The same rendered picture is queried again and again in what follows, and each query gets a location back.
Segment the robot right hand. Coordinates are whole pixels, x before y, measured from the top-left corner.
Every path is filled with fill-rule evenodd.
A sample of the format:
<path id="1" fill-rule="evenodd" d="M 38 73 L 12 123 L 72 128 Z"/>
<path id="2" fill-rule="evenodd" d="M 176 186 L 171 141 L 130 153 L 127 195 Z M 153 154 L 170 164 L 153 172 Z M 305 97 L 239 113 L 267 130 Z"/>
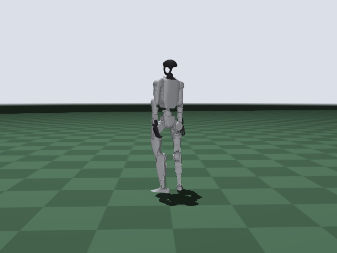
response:
<path id="1" fill-rule="evenodd" d="M 177 120 L 178 121 L 178 120 Z M 182 118 L 182 124 L 183 124 L 183 118 Z M 182 136 L 183 136 L 183 133 L 185 135 L 185 131 L 184 131 L 184 126 L 182 127 L 182 129 L 180 130 L 180 133 L 182 132 Z"/>

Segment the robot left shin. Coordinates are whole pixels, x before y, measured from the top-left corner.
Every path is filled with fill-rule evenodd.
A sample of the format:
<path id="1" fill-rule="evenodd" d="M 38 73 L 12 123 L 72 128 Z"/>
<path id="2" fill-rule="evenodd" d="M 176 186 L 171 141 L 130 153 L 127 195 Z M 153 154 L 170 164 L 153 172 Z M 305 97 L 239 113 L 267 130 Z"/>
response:
<path id="1" fill-rule="evenodd" d="M 163 188 L 165 189 L 166 188 L 165 177 L 167 173 L 166 171 L 167 164 L 165 163 L 164 155 L 159 154 L 157 156 L 157 159 L 155 158 L 155 163 L 156 163 L 156 170 L 157 170 L 157 175 L 159 177 L 160 186 L 162 185 L 160 189 L 163 189 Z"/>

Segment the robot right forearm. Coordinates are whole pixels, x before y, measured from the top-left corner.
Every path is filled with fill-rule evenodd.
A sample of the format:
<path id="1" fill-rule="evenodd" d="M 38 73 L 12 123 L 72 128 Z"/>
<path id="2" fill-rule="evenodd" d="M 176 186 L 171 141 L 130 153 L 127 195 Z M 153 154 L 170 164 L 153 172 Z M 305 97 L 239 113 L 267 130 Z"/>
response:
<path id="1" fill-rule="evenodd" d="M 177 118 L 178 118 L 178 121 L 182 123 L 182 118 L 183 118 L 183 104 L 178 106 L 177 108 Z"/>

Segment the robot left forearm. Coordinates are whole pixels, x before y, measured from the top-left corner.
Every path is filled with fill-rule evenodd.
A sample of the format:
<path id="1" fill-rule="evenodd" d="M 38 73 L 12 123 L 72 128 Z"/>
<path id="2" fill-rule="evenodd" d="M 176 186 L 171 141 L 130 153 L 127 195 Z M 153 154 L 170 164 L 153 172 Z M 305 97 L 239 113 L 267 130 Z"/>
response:
<path id="1" fill-rule="evenodd" d="M 155 100 L 151 100 L 151 107 L 152 107 L 152 124 L 154 124 L 154 120 L 158 122 L 158 106 L 156 106 Z"/>

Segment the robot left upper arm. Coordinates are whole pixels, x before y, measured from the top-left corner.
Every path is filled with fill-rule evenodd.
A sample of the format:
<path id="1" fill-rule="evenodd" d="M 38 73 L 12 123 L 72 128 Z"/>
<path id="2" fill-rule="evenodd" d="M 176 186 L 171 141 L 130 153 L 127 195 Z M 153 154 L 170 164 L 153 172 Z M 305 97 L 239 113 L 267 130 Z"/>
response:
<path id="1" fill-rule="evenodd" d="M 160 91 L 161 91 L 161 87 L 163 86 L 163 81 L 164 80 L 155 80 L 153 82 L 153 87 L 154 87 L 153 95 L 154 95 L 156 106 L 160 104 Z"/>

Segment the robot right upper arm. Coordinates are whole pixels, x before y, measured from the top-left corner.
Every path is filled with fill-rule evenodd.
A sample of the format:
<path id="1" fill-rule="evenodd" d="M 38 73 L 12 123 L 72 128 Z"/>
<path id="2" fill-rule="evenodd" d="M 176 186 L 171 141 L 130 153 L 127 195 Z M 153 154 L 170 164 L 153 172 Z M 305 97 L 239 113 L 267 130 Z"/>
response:
<path id="1" fill-rule="evenodd" d="M 176 106 L 180 106 L 183 104 L 183 88 L 184 88 L 184 83 L 179 81 L 180 82 L 180 89 L 179 89 L 179 99 L 178 99 L 178 102 L 176 104 Z"/>

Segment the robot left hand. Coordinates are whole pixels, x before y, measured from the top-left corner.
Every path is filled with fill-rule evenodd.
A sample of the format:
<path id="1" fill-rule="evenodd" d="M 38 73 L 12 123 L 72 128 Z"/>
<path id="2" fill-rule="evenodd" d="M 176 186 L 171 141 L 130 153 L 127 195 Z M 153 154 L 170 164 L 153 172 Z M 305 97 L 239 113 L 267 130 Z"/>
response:
<path id="1" fill-rule="evenodd" d="M 159 132 L 158 132 L 157 125 L 158 125 L 157 120 L 154 120 L 154 124 L 152 124 L 152 126 L 153 126 L 153 131 L 154 131 L 154 133 L 155 133 L 155 136 L 156 136 L 157 138 L 160 139 L 160 138 L 162 138 L 163 136 L 160 136 L 160 134 L 159 134 Z"/>

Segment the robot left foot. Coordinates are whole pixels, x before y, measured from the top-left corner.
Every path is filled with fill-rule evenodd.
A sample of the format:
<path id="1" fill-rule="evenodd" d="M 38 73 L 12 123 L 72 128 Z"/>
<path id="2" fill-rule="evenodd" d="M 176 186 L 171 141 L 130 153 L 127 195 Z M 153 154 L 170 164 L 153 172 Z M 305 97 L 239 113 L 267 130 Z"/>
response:
<path id="1" fill-rule="evenodd" d="M 164 189 L 164 188 L 163 188 Z M 163 189 L 155 189 L 155 190 L 151 190 L 152 192 L 161 192 L 161 193 L 170 193 L 170 190 L 169 188 L 165 188 L 164 190 Z"/>

